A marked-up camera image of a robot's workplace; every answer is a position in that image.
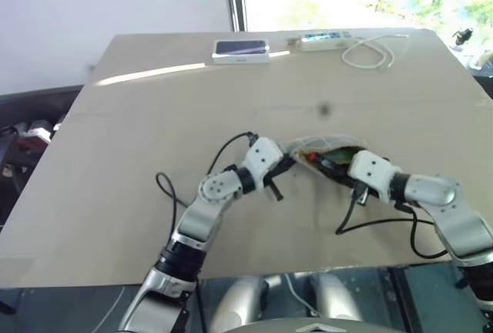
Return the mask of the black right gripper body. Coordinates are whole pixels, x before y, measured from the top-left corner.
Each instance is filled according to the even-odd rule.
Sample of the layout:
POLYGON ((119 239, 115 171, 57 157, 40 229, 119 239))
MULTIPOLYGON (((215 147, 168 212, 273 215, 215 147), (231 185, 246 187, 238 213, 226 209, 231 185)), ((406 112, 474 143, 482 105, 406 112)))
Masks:
POLYGON ((335 170, 335 181, 351 190, 357 189, 357 203, 366 204, 371 190, 363 183, 349 176, 346 170, 335 170))

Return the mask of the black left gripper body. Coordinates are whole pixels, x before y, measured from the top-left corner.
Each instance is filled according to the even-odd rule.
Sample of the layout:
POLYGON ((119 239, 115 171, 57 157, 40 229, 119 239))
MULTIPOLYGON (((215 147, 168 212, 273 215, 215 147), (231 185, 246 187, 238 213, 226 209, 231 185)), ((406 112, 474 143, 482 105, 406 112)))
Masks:
POLYGON ((265 182, 270 183, 274 177, 288 171, 294 164, 295 160, 291 156, 284 156, 275 167, 269 169, 265 176, 265 182))

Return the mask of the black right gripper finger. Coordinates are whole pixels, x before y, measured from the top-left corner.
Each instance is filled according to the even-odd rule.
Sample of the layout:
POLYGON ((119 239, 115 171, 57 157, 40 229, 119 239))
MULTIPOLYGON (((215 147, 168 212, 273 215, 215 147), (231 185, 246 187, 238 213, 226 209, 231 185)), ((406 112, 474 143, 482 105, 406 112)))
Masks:
POLYGON ((329 170, 331 173, 346 173, 347 172, 347 166, 344 163, 337 163, 337 162, 329 160, 325 157, 318 158, 317 162, 322 167, 329 170))
POLYGON ((334 181, 345 187, 351 187, 351 178, 345 173, 338 173, 334 171, 323 171, 322 174, 329 180, 334 181))

